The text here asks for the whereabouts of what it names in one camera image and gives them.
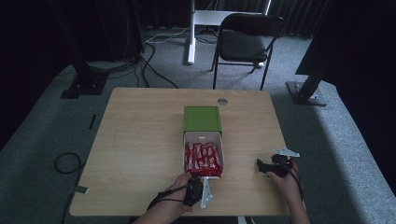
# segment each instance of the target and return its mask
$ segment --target chair leg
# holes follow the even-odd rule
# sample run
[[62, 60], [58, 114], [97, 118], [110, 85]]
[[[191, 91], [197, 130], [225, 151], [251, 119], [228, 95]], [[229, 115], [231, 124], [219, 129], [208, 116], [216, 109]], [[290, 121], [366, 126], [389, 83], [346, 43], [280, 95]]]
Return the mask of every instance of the chair leg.
[[252, 74], [254, 70], [256, 70], [258, 65], [259, 65], [258, 63], [253, 63], [253, 69], [249, 72], [249, 74]]
[[219, 66], [219, 56], [215, 58], [215, 74], [213, 76], [213, 90], [216, 89], [216, 80], [218, 79], [218, 66]]
[[218, 48], [216, 47], [215, 55], [213, 56], [213, 61], [212, 61], [212, 68], [210, 69], [210, 71], [213, 71], [213, 67], [215, 66], [215, 60], [217, 57], [218, 57]]
[[264, 74], [262, 75], [262, 85], [260, 86], [260, 91], [262, 91], [262, 88], [264, 87], [264, 81], [265, 81], [265, 78], [267, 77], [267, 71], [268, 71], [268, 67], [270, 65], [271, 55], [272, 55], [272, 48], [270, 48], [270, 53], [267, 58], [267, 63], [265, 64]]

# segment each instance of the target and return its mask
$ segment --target human hand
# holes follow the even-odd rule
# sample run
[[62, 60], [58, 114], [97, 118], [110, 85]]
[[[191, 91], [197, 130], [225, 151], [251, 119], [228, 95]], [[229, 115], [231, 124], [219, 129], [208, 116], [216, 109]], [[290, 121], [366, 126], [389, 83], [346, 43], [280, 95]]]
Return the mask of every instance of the human hand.
[[[173, 185], [169, 186], [169, 187], [168, 187], [167, 189], [165, 189], [163, 192], [166, 192], [166, 191], [168, 191], [168, 190], [170, 190], [170, 189], [177, 189], [177, 188], [180, 188], [180, 187], [184, 187], [184, 186], [186, 186], [186, 185], [188, 184], [188, 182], [189, 182], [190, 179], [191, 179], [191, 174], [190, 174], [190, 173], [186, 173], [186, 174], [183, 174], [183, 175], [179, 175], [179, 176], [177, 177], [175, 183], [174, 183]], [[182, 204], [183, 206], [181, 206], [181, 207], [176, 207], [176, 209], [177, 209], [177, 210], [180, 210], [180, 209], [181, 209], [180, 211], [184, 210], [182, 213], [185, 213], [185, 212], [192, 212], [192, 207], [187, 206], [187, 205], [185, 205], [185, 204], [183, 203], [185, 196], [186, 196], [186, 189], [177, 190], [177, 191], [173, 192], [172, 194], [163, 197], [163, 198], [162, 198], [162, 201], [160, 201], [160, 203], [161, 203], [161, 202], [166, 202], [166, 201], [168, 201], [168, 202], [169, 202], [169, 201], [170, 201], [170, 202], [173, 201], [173, 204], [179, 204], [179, 203], [175, 203], [175, 202], [181, 201], [181, 204]]]
[[[295, 161], [291, 161], [293, 168], [291, 172], [298, 178], [298, 166]], [[301, 202], [301, 194], [299, 186], [293, 176], [288, 173], [284, 177], [279, 177], [273, 172], [266, 173], [275, 182], [280, 194], [286, 200], [287, 204]]]
[[[173, 185], [165, 189], [177, 189], [188, 184], [191, 174], [186, 173], [179, 175]], [[192, 212], [192, 207], [183, 203], [186, 196], [186, 189], [173, 192], [165, 197], [166, 200], [158, 201], [143, 216], [141, 216], [134, 224], [150, 223], [150, 224], [168, 224], [175, 221], [185, 212]]]

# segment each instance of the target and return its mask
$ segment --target wooden table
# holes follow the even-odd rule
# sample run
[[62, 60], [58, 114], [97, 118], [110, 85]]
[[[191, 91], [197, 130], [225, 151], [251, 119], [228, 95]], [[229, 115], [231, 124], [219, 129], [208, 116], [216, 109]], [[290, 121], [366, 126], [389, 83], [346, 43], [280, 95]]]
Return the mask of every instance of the wooden table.
[[[219, 105], [225, 98], [227, 105]], [[265, 91], [116, 88], [70, 207], [73, 216], [140, 216], [159, 191], [183, 171], [185, 105], [219, 105], [224, 151], [221, 179], [209, 180], [213, 199], [186, 216], [287, 215], [272, 180], [260, 173], [283, 148], [270, 95]]]

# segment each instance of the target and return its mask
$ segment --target small round object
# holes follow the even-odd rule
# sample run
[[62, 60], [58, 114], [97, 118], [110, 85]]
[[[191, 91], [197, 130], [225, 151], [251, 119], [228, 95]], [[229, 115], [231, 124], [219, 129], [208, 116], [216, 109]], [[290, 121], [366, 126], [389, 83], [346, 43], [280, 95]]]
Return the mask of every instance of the small round object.
[[219, 98], [218, 99], [218, 103], [219, 105], [227, 105], [228, 104], [228, 100], [225, 98]]

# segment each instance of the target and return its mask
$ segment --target red wrapper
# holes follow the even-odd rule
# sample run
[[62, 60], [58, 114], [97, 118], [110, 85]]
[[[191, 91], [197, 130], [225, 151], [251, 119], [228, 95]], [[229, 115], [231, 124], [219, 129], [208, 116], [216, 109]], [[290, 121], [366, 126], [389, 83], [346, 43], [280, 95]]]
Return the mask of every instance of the red wrapper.
[[187, 143], [186, 144], [186, 151], [185, 151], [185, 162], [186, 162], [186, 172], [191, 172], [193, 167], [193, 144]]
[[201, 156], [201, 143], [195, 143], [194, 144], [194, 151], [193, 151], [193, 167], [192, 167], [192, 172], [193, 173], [199, 173], [199, 157]]
[[187, 143], [185, 146], [186, 171], [193, 175], [221, 177], [222, 165], [213, 143]]
[[219, 158], [218, 149], [215, 145], [213, 145], [213, 151], [215, 152], [216, 165], [219, 167], [219, 169], [222, 170], [222, 164], [221, 164], [221, 160]]

